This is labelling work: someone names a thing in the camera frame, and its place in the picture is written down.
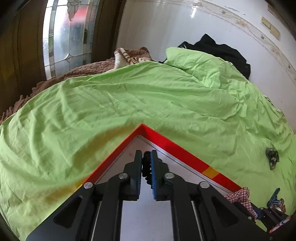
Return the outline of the pink checkered scrunchie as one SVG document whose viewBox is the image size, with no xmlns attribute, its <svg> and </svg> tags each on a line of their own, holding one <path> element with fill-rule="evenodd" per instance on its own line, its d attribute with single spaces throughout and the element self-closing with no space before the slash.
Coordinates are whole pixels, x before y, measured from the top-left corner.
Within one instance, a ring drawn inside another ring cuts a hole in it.
<svg viewBox="0 0 296 241">
<path fill-rule="evenodd" d="M 249 189 L 248 187 L 243 187 L 238 191 L 235 191 L 233 193 L 228 193 L 226 196 L 224 196 L 228 201 L 231 203 L 239 202 L 242 204 L 246 210 L 255 218 L 257 219 L 258 215 L 253 209 L 251 202 L 249 200 Z"/>
</svg>

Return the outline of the red white cardboard tray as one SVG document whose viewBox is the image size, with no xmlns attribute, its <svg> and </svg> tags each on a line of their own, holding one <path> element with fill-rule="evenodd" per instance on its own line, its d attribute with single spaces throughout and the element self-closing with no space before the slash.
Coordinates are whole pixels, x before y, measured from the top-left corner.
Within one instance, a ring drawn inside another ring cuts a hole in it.
<svg viewBox="0 0 296 241">
<path fill-rule="evenodd" d="M 131 132 L 84 181 L 91 184 L 108 181 L 123 172 L 125 164 L 132 162 L 137 150 L 155 150 L 168 165 L 170 172 L 185 181 L 198 184 L 207 182 L 222 195 L 240 189 L 231 179 L 209 166 L 172 140 L 141 124 Z M 173 224 L 169 201 L 155 201 L 145 180 L 141 182 L 138 201 L 123 203 L 120 240 L 173 240 Z"/>
</svg>

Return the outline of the dark grey scrunchie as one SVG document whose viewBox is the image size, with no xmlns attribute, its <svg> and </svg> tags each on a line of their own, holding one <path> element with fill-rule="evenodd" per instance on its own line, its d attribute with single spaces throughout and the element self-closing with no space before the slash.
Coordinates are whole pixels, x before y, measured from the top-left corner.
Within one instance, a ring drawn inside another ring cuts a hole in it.
<svg viewBox="0 0 296 241">
<path fill-rule="evenodd" d="M 278 151 L 274 148 L 267 148 L 265 151 L 265 155 L 269 161 L 270 170 L 274 170 L 276 164 L 280 161 Z"/>
</svg>

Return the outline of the green bed sheet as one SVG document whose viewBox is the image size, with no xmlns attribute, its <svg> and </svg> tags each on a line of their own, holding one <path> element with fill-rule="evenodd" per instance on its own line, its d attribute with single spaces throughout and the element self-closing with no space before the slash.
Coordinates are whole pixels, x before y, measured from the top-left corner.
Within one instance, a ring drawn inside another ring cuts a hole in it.
<svg viewBox="0 0 296 241">
<path fill-rule="evenodd" d="M 295 134 L 284 114 L 236 77 L 142 62 L 69 78 L 1 124 L 1 215 L 25 240 L 140 124 L 172 140 L 263 205 L 279 187 L 295 210 Z M 280 161 L 270 170 L 267 148 Z"/>
</svg>

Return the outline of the brown quilted blanket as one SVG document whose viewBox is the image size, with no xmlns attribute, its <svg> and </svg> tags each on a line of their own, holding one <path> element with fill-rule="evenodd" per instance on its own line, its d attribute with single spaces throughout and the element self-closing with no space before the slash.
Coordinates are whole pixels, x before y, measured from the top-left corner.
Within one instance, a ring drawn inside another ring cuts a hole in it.
<svg viewBox="0 0 296 241">
<path fill-rule="evenodd" d="M 24 97 L 20 96 L 20 99 L 15 103 L 14 106 L 10 106 L 5 112 L 1 114 L 1 124 L 10 116 L 15 114 L 21 107 L 24 106 L 31 98 L 44 91 L 45 89 L 62 82 L 68 78 L 72 77 L 81 77 L 93 74 L 100 74 L 107 72 L 114 68 L 115 58 L 110 58 L 105 61 L 94 62 L 90 64 L 86 64 L 77 68 L 72 69 L 71 71 L 63 74 L 60 77 L 55 77 L 50 80 L 41 81 L 37 83 L 36 87 L 32 88 L 32 93 Z"/>
</svg>

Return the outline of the tiger print cloth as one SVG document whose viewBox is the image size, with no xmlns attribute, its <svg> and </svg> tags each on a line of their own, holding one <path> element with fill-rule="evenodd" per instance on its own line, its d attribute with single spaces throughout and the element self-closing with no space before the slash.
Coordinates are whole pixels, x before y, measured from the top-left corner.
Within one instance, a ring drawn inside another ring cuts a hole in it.
<svg viewBox="0 0 296 241">
<path fill-rule="evenodd" d="M 141 47 L 139 49 L 117 48 L 114 51 L 114 57 L 114 68 L 108 70 L 107 72 L 111 72 L 125 66 L 135 65 L 137 63 L 153 61 L 146 47 Z"/>
</svg>

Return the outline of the black garment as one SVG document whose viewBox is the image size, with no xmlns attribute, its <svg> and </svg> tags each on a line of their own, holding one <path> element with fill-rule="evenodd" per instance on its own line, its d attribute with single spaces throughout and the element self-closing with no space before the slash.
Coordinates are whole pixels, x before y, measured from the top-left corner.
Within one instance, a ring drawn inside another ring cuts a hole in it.
<svg viewBox="0 0 296 241">
<path fill-rule="evenodd" d="M 178 47 L 166 49 L 167 65 L 181 68 L 187 73 L 198 75 L 198 71 L 221 76 L 236 77 L 238 72 L 250 78 L 251 66 L 240 52 L 226 44 L 217 44 L 209 35 L 204 34 L 195 44 L 182 42 Z"/>
</svg>

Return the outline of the stained glass door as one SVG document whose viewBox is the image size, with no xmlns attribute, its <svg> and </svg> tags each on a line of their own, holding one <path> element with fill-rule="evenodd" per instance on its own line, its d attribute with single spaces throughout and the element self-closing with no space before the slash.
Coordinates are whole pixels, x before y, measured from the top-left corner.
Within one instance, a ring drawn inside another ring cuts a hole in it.
<svg viewBox="0 0 296 241">
<path fill-rule="evenodd" d="M 43 23 L 43 60 L 47 79 L 91 62 L 100 1 L 47 1 Z"/>
</svg>

